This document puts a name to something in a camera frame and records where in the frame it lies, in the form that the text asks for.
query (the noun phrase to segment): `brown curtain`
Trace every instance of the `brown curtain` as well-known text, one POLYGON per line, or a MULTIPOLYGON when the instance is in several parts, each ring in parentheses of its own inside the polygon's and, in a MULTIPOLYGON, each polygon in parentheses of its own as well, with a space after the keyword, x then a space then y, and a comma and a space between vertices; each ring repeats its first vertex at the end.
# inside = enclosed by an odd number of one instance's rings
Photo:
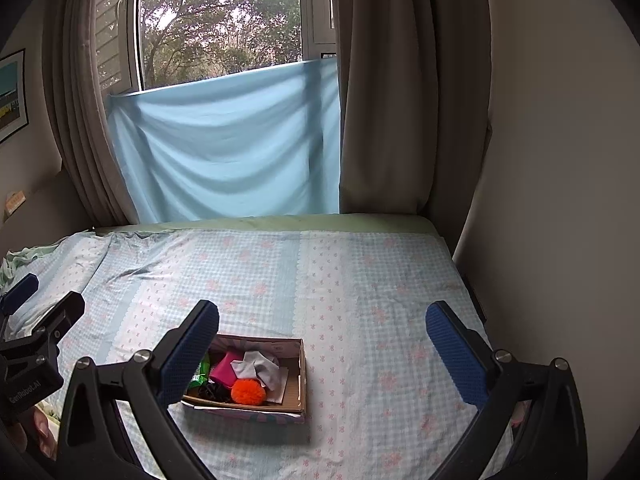
POLYGON ((340 211, 423 214, 453 250, 478 182, 488 0, 334 0, 340 211))
POLYGON ((96 227, 136 223, 98 85, 95 0, 50 0, 42 49, 49 119, 82 205, 96 227))

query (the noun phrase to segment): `green wrapper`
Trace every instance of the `green wrapper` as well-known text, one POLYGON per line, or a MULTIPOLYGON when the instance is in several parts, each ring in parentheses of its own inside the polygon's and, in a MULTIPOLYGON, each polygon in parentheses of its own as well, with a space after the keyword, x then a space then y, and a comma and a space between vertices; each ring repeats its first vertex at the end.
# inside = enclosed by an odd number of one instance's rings
POLYGON ((204 359, 200 361, 198 369, 193 374, 187 389, 190 390, 191 388, 197 388, 205 384, 209 378, 209 368, 211 368, 211 361, 209 361, 209 353, 207 352, 204 359))

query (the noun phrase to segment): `silver bolt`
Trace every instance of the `silver bolt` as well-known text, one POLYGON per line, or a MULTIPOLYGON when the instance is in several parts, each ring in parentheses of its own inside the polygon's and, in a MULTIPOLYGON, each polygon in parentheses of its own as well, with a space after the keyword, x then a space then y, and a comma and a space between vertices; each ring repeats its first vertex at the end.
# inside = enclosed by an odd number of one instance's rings
POLYGON ((510 363, 511 362, 511 354, 506 350, 498 350, 495 353, 495 359, 500 361, 501 363, 510 363))
POLYGON ((137 363, 146 363, 151 359, 151 352, 149 350, 138 350, 133 354, 133 360, 137 363))
POLYGON ((76 368, 78 368, 79 370, 84 370, 90 364, 91 364, 91 358, 90 357, 81 357, 81 358, 78 359, 78 361, 76 361, 76 368))
POLYGON ((554 366, 558 370, 562 370, 564 372, 565 370, 567 370, 569 368, 569 363, 567 361, 565 361, 564 359, 562 359, 561 357, 559 357, 558 359, 554 360, 554 366))

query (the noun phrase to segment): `green bed sheet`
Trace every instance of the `green bed sheet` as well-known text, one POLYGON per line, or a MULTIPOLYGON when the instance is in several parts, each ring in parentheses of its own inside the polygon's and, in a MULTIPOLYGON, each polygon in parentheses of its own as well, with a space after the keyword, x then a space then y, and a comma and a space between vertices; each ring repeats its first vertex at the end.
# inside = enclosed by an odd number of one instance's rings
POLYGON ((420 233, 438 235, 426 218, 416 215, 334 214, 216 218, 195 222, 130 225, 98 229, 100 235, 114 231, 153 232, 174 229, 232 229, 241 231, 332 231, 348 233, 420 233))

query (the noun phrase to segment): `tree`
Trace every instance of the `tree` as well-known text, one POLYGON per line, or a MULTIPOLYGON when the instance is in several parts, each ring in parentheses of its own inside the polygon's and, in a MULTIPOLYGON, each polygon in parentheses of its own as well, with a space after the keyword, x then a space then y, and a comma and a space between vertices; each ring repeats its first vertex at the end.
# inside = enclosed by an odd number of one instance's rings
POLYGON ((146 88, 302 59, 300 0, 140 0, 146 88))

